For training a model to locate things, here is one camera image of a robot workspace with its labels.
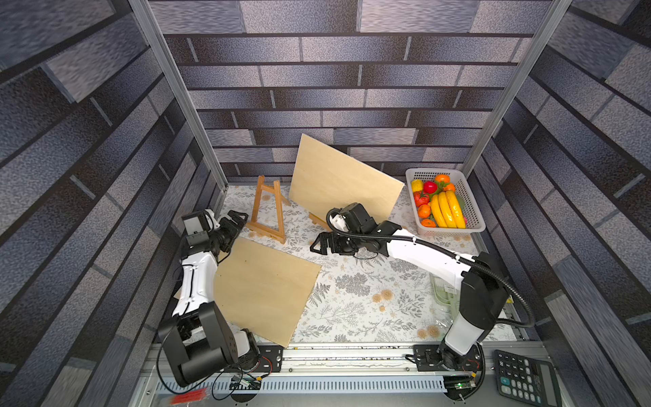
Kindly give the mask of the small wooden easel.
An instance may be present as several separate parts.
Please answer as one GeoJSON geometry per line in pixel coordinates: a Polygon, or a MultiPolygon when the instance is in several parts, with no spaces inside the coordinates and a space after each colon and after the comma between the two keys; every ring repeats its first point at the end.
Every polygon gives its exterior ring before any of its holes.
{"type": "Polygon", "coordinates": [[[327,223],[318,216],[312,213],[308,213],[308,217],[315,225],[324,228],[327,232],[330,232],[332,230],[330,229],[329,225],[327,225],[327,223]]]}

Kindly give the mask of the thin plywood board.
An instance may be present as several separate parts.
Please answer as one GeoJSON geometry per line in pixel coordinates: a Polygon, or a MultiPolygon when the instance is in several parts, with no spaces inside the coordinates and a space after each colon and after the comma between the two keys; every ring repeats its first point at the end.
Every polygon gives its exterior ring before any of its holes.
{"type": "Polygon", "coordinates": [[[213,279],[215,303],[228,322],[286,347],[321,266],[239,237],[213,279]]]}
{"type": "Polygon", "coordinates": [[[387,220],[405,184],[306,134],[301,136],[289,199],[325,220],[333,208],[358,203],[387,220]]]}

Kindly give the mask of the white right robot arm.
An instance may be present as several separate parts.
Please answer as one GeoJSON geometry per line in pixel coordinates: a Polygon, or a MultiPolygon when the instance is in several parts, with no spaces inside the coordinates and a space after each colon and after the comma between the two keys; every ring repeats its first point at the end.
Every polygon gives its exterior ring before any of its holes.
{"type": "Polygon", "coordinates": [[[459,294],[459,314],[440,342],[438,365],[460,371],[496,325],[530,328],[532,307],[485,252],[460,254],[428,242],[385,220],[378,224],[360,203],[327,213],[328,232],[310,245],[316,254],[356,256],[360,249],[400,259],[444,280],[459,294]]]}

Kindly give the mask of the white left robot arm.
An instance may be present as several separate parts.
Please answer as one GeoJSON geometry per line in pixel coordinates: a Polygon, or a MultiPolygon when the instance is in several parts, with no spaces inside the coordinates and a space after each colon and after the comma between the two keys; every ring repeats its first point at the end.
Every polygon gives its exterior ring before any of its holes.
{"type": "Polygon", "coordinates": [[[171,318],[158,330],[161,350],[176,383],[196,385],[225,368],[256,368],[260,351],[252,332],[233,331],[215,303],[218,256],[229,255],[249,216],[229,211],[220,220],[212,210],[185,215],[181,246],[181,293],[171,318]]]}

